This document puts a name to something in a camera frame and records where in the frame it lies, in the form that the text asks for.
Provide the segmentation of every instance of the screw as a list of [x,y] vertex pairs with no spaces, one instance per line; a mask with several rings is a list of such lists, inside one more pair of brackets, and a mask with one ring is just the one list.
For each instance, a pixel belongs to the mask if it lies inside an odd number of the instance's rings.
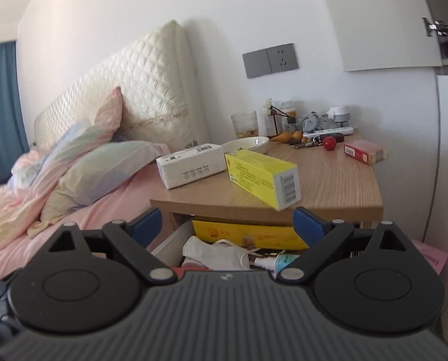
[[152,269],[150,271],[150,278],[155,279],[156,281],[165,281],[172,278],[173,275],[174,272],[167,267],[159,267],[158,269]]
[[289,280],[297,280],[304,277],[304,271],[298,269],[297,267],[287,267],[281,271],[281,277]]

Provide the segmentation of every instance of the pink comforter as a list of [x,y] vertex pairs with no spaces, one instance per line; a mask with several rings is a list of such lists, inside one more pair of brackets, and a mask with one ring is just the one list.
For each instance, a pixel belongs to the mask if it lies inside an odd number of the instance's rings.
[[[14,240],[0,251],[0,278],[25,266],[62,223],[74,221],[79,224],[80,229],[86,230],[99,229],[114,219],[130,221],[150,208],[149,199],[152,192],[160,189],[165,189],[165,186],[160,180],[157,165],[155,163],[147,165],[113,193],[106,195],[92,206],[70,214],[33,239],[30,239],[25,233]],[[155,248],[172,231],[173,228],[169,220],[164,217],[162,230],[148,250],[151,251]]]

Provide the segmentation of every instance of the cigarette pack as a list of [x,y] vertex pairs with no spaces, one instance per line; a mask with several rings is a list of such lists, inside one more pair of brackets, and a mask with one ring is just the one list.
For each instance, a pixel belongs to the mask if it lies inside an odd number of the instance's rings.
[[389,158],[382,145],[365,140],[345,142],[344,152],[367,165],[373,165]]

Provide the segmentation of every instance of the glass cup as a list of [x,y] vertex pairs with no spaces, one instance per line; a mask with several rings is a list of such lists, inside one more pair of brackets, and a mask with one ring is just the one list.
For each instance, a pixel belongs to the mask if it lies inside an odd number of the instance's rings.
[[256,111],[233,114],[230,118],[237,138],[257,137],[259,135]]

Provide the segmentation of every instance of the gray cloth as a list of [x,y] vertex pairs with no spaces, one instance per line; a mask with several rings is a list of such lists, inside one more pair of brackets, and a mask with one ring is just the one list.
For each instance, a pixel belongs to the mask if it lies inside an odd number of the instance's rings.
[[317,113],[307,113],[302,119],[302,132],[310,133],[315,130],[337,128],[337,124],[328,118],[319,117]]

